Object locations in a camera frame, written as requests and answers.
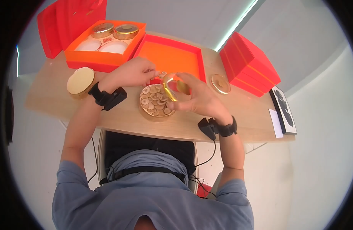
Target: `gold lid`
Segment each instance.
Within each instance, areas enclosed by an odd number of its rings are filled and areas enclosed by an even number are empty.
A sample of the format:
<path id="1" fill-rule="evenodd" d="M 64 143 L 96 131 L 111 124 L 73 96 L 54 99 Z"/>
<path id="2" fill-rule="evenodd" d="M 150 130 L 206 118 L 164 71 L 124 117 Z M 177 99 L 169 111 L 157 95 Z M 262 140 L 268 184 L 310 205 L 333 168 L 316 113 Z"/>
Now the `gold lid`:
<path id="1" fill-rule="evenodd" d="M 228 80 L 225 77 L 221 76 L 220 74 L 212 75 L 211 83 L 219 93 L 221 94 L 230 93 L 231 88 Z"/>
<path id="2" fill-rule="evenodd" d="M 122 24 L 115 27 L 115 32 L 118 34 L 133 34 L 138 32 L 138 26 L 134 24 Z"/>
<path id="3" fill-rule="evenodd" d="M 168 96 L 168 98 L 170 98 L 172 101 L 177 101 L 177 97 L 174 93 L 174 91 L 169 87 L 169 83 L 170 82 L 174 82 L 176 89 L 186 95 L 190 95 L 189 93 L 189 86 L 187 84 L 185 84 L 184 82 L 182 82 L 181 80 L 175 80 L 174 76 L 176 75 L 176 73 L 169 73 L 166 74 L 163 78 L 162 78 L 162 86 L 164 87 L 165 90 L 165 94 L 166 96 Z"/>
<path id="4" fill-rule="evenodd" d="M 174 91 L 169 88 L 169 82 L 174 80 L 174 76 L 175 73 L 169 73 L 165 75 L 162 78 L 162 86 L 164 87 L 166 96 L 168 96 L 168 98 L 170 98 L 172 101 L 176 102 L 177 97 L 175 96 Z"/>
<path id="5" fill-rule="evenodd" d="M 113 29 L 114 29 L 114 24 L 106 22 L 106 23 L 102 23 L 100 25 L 96 25 L 92 29 L 92 32 L 98 34 L 98 33 L 103 33 L 103 32 L 106 32 L 106 31 L 111 31 Z"/>

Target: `framed picture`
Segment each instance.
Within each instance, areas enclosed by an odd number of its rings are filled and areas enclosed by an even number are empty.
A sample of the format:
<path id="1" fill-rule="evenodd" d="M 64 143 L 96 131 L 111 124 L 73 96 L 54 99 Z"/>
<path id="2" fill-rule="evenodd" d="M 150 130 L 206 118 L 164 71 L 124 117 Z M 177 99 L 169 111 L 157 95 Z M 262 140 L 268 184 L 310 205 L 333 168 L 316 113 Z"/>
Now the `framed picture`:
<path id="1" fill-rule="evenodd" d="M 296 135 L 297 129 L 295 128 L 293 116 L 290 112 L 289 104 L 283 91 L 274 86 L 270 90 L 270 95 L 272 101 L 274 102 L 283 134 Z"/>

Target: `black pants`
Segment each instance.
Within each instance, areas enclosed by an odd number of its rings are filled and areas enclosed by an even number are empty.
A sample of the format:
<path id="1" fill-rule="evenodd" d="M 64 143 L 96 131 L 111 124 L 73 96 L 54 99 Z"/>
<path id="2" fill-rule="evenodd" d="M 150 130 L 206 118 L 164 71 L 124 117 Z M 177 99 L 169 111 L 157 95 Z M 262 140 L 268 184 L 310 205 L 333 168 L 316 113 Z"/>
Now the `black pants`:
<path id="1" fill-rule="evenodd" d="M 191 141 L 164 140 L 106 131 L 106 173 L 109 172 L 110 166 L 119 158 L 130 152 L 141 149 L 156 150 L 165 154 L 169 154 L 183 163 L 189 174 L 192 174 L 194 171 L 196 171 L 195 146 Z"/>

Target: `man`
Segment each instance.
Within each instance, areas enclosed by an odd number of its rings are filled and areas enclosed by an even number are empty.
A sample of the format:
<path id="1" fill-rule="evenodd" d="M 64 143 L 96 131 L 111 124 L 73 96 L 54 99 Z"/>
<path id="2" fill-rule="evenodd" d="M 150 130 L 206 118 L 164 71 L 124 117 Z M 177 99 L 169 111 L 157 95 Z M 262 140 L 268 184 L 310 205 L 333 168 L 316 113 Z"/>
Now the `man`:
<path id="1" fill-rule="evenodd" d="M 98 88 L 112 93 L 122 86 L 144 85 L 156 74 L 153 63 L 134 58 L 102 79 Z M 213 117 L 220 126 L 233 123 L 233 117 L 205 83 L 186 73 L 178 76 L 190 86 L 192 96 L 188 101 L 168 104 L 169 108 Z M 236 134 L 220 136 L 224 168 L 216 200 L 200 199 L 189 190 L 188 174 L 194 169 L 190 166 L 187 169 L 182 163 L 188 164 L 189 160 L 179 160 L 178 154 L 156 151 L 158 148 L 117 157 L 108 169 L 109 182 L 90 190 L 83 150 L 102 108 L 89 95 L 68 124 L 52 205 L 52 219 L 57 229 L 253 229 L 253 213 L 244 183 L 245 153 Z M 185 154 L 188 150 L 181 151 L 180 155 Z M 113 180 L 114 172 L 140 166 L 162 167 L 170 173 L 138 172 Z"/>

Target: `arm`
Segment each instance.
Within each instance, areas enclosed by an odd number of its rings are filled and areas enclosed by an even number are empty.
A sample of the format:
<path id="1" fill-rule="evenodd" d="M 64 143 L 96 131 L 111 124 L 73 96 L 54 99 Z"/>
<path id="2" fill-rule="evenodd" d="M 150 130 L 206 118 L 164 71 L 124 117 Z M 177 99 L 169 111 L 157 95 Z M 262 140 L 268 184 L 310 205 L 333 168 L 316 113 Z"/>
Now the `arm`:
<path id="1" fill-rule="evenodd" d="M 168 107 L 213 117 L 219 125 L 225 126 L 233 123 L 231 114 L 207 84 L 187 73 L 178 73 L 177 76 L 192 89 L 192 97 L 184 102 L 172 102 L 168 104 Z M 244 180 L 245 151 L 239 136 L 236 134 L 227 137 L 220 136 L 220 151 L 224 168 L 219 188 L 232 179 Z"/>
<path id="2" fill-rule="evenodd" d="M 138 57 L 108 74 L 98 83 L 98 88 L 111 94 L 122 86 L 142 85 L 154 78 L 156 74 L 158 73 L 153 63 Z M 102 108 L 96 104 L 92 95 L 84 100 L 68 124 L 60 162 L 71 161 L 84 171 L 83 151 L 96 128 Z"/>

